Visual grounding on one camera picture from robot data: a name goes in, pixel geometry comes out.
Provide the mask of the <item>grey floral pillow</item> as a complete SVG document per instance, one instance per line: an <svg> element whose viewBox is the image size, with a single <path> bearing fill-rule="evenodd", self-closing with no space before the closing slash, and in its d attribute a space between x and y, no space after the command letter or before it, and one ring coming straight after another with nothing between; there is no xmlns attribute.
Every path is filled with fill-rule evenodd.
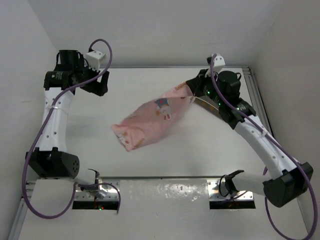
<svg viewBox="0 0 320 240"><path fill-rule="evenodd" d="M194 99L194 103L197 104L198 106L202 107L203 109L205 109L207 112L211 113L212 115L221 118L220 114L219 114L219 109L216 108L215 106L213 106L212 104L210 104L209 102L203 100L202 98L198 98L196 97Z"/></svg>

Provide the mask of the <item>pink cartoon pillowcase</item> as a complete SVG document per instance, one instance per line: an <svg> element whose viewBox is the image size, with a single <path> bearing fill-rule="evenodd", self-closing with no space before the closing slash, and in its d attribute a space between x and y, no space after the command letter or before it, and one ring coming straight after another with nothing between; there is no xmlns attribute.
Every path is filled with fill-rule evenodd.
<svg viewBox="0 0 320 240"><path fill-rule="evenodd" d="M156 143L189 110L194 100L190 87L183 82L142 104L111 129L128 152Z"/></svg>

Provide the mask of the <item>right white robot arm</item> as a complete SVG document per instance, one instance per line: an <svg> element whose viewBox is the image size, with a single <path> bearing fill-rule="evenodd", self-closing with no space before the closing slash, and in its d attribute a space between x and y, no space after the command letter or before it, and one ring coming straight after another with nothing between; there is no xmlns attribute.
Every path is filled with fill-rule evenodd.
<svg viewBox="0 0 320 240"><path fill-rule="evenodd" d="M270 203L280 208L305 193L307 181L313 168L309 163L291 160L269 134L254 108L240 97L241 75L222 71L209 77L206 69L186 81L196 97L207 96L218 106L222 120L247 141L265 164L270 177L259 177L244 170L222 176L219 194L223 197L240 191L250 191L265 196Z"/></svg>

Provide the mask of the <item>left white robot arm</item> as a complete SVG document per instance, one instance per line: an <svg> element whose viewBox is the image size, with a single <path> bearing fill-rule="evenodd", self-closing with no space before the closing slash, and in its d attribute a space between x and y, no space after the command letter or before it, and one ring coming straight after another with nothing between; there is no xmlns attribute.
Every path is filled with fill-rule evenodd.
<svg viewBox="0 0 320 240"><path fill-rule="evenodd" d="M67 121L76 93L69 88L98 76L105 59L105 53L93 49L85 55L77 50L60 50L54 70L46 73L42 117L45 126L28 163L40 178L66 178L84 185L95 182L93 170L67 151Z"/></svg>

